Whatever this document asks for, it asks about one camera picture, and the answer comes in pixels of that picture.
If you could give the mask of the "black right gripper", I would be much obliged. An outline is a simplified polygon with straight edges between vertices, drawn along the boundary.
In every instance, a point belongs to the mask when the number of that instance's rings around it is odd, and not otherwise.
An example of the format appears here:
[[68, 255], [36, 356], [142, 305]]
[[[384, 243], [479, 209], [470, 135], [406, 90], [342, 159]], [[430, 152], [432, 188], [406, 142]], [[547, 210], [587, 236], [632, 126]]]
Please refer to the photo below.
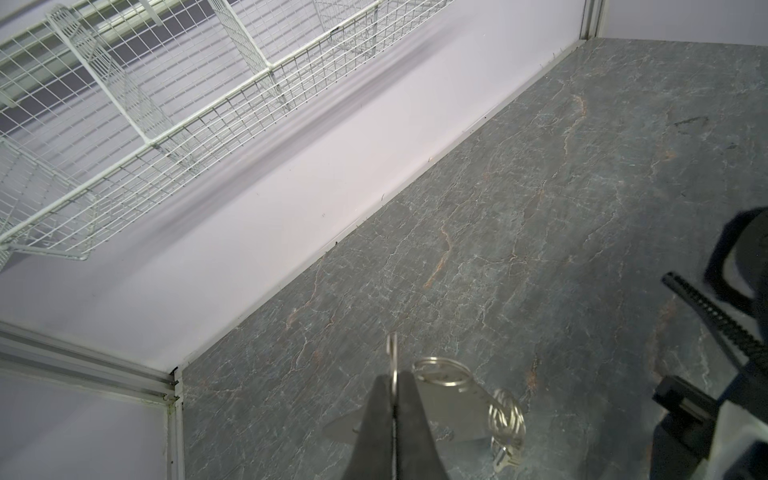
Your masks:
[[650, 479], [691, 479], [707, 459], [719, 405], [679, 376], [665, 376], [653, 400], [666, 410], [654, 428]]

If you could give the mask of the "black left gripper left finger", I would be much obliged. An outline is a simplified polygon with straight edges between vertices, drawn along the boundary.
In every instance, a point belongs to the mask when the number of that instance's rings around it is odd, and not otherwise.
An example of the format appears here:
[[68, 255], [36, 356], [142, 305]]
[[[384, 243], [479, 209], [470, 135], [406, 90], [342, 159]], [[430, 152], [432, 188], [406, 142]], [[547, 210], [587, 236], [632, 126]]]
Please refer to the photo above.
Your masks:
[[378, 376], [369, 392], [357, 440], [343, 480], [393, 478], [395, 411], [389, 375]]

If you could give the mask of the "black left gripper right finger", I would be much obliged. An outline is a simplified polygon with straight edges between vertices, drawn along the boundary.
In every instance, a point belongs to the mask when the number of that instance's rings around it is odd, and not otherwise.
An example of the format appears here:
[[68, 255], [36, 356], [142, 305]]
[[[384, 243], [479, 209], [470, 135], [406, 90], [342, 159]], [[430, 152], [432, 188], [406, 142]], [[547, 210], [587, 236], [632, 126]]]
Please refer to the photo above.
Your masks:
[[414, 375], [399, 371], [396, 389], [395, 478], [448, 480]]

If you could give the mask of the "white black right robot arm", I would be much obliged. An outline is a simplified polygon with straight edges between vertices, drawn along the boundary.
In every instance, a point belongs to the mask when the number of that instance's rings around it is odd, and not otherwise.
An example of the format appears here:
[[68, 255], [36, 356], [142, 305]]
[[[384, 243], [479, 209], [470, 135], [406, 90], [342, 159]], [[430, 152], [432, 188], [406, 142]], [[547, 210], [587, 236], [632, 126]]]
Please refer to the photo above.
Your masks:
[[709, 258], [710, 301], [681, 275], [662, 282], [700, 317], [737, 374], [713, 398], [679, 376], [666, 376], [654, 401], [666, 410], [655, 427], [652, 479], [764, 479], [767, 476], [767, 210], [727, 223]]

